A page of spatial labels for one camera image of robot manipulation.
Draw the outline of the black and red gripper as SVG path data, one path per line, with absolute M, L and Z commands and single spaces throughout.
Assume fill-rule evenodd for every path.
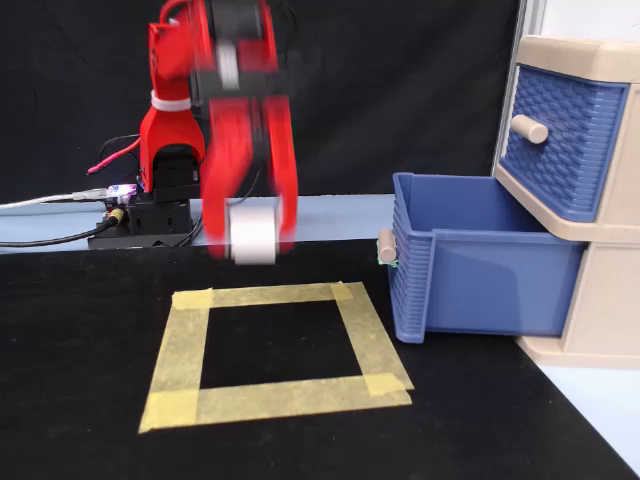
M 191 99 L 229 98 L 209 102 L 210 142 L 201 186 L 209 252 L 225 257 L 226 200 L 239 188 L 252 156 L 249 100 L 235 97 L 269 97 L 263 108 L 271 183 L 279 197 L 279 250 L 287 252 L 297 225 L 298 178 L 289 100 L 279 96 L 287 93 L 287 78 L 279 66 L 270 8 L 264 1 L 193 1 L 189 21 Z

